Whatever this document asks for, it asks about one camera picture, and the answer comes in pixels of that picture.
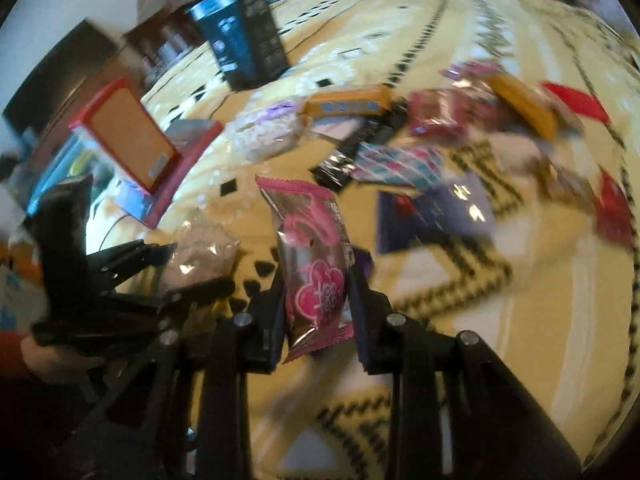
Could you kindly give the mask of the person left hand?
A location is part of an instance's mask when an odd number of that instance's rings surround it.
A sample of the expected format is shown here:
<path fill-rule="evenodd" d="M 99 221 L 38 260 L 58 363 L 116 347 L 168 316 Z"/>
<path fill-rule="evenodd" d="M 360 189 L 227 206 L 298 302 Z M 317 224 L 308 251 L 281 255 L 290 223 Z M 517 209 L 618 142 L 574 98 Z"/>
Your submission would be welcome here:
<path fill-rule="evenodd" d="M 49 384 L 81 382 L 88 370 L 104 363 L 102 358 L 81 356 L 70 347 L 40 346 L 32 335 L 22 339 L 21 355 L 28 370 Z"/>

